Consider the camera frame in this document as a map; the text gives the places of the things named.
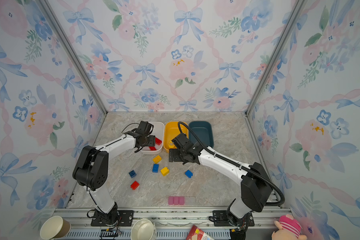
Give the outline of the yellow curved lego piece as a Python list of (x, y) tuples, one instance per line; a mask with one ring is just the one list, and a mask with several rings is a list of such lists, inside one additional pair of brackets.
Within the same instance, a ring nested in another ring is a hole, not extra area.
[(173, 142), (169, 142), (169, 149), (175, 149), (176, 146), (174, 145)]

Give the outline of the yellow brick studs up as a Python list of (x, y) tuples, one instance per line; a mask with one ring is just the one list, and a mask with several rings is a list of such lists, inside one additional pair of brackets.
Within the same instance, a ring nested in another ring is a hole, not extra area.
[(153, 158), (154, 164), (158, 164), (162, 160), (162, 157), (160, 155)]

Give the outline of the blue small brick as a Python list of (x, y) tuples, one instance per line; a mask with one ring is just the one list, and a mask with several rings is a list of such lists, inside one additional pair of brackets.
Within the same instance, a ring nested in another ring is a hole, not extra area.
[(134, 178), (137, 174), (136, 174), (136, 172), (134, 170), (132, 170), (132, 171), (129, 172), (129, 175), (130, 175), (131, 178)]

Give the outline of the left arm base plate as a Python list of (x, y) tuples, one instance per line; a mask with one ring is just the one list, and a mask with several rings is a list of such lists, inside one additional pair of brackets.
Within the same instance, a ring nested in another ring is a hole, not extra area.
[(131, 227), (134, 219), (133, 210), (115, 210), (108, 214), (101, 213), (94, 209), (92, 216), (87, 214), (87, 217), (92, 219), (91, 227)]

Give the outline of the yellow brick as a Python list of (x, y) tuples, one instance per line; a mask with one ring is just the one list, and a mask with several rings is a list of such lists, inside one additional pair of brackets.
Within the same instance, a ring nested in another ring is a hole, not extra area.
[(168, 175), (169, 172), (170, 172), (170, 170), (169, 170), (168, 167), (165, 167), (165, 168), (161, 169), (161, 174), (162, 174), (163, 176)]

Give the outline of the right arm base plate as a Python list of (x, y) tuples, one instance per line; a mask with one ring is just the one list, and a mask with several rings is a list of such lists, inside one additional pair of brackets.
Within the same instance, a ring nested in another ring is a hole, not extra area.
[(244, 228), (254, 227), (254, 219), (251, 213), (246, 214), (243, 218), (239, 219), (228, 211), (212, 211), (212, 216), (208, 217), (209, 221), (214, 223), (215, 227), (233, 227)]

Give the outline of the red small brick front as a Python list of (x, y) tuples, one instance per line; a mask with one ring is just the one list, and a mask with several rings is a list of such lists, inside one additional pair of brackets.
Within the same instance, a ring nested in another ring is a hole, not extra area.
[(140, 184), (137, 181), (134, 181), (131, 185), (130, 188), (132, 190), (136, 190), (138, 187), (140, 186)]

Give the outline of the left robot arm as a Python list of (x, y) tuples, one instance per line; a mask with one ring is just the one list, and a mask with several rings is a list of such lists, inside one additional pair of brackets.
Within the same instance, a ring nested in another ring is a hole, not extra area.
[(113, 218), (113, 221), (117, 219), (117, 204), (106, 186), (109, 160), (132, 149), (137, 153), (144, 147), (154, 147), (156, 137), (153, 130), (153, 124), (141, 121), (138, 127), (122, 133), (121, 137), (109, 143), (82, 149), (73, 170), (73, 178), (89, 193), (98, 216)]

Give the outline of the dark teal plastic bin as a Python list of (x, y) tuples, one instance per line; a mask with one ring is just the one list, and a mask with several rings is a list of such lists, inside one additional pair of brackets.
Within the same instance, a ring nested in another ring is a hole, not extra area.
[(205, 146), (214, 147), (214, 136), (212, 125), (207, 121), (192, 121), (190, 129), (197, 135)]

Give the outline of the white plastic bin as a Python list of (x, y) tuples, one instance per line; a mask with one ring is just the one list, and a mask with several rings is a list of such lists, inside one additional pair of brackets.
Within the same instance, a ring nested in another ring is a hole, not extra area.
[(141, 153), (145, 155), (158, 155), (163, 150), (165, 125), (161, 122), (150, 122), (150, 124), (154, 126), (152, 135), (154, 135), (159, 140), (159, 142), (156, 141), (154, 150), (151, 150), (149, 147), (144, 147), (141, 150)]

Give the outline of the yellow plastic bin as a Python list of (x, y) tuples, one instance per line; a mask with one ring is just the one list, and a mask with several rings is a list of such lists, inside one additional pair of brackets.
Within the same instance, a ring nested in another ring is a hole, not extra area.
[(170, 151), (169, 142), (171, 142), (180, 133), (178, 122), (169, 122), (165, 125), (163, 147), (167, 153)]

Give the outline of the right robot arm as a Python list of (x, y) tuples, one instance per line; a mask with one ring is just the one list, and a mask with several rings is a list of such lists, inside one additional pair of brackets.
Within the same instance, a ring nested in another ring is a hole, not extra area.
[(241, 196), (232, 201), (227, 208), (228, 222), (236, 226), (248, 213), (261, 212), (273, 191), (270, 179), (262, 165), (244, 164), (228, 158), (211, 147), (193, 143), (184, 133), (176, 136), (172, 143), (175, 149), (171, 155), (184, 164), (196, 163), (209, 167), (233, 180), (241, 188)]

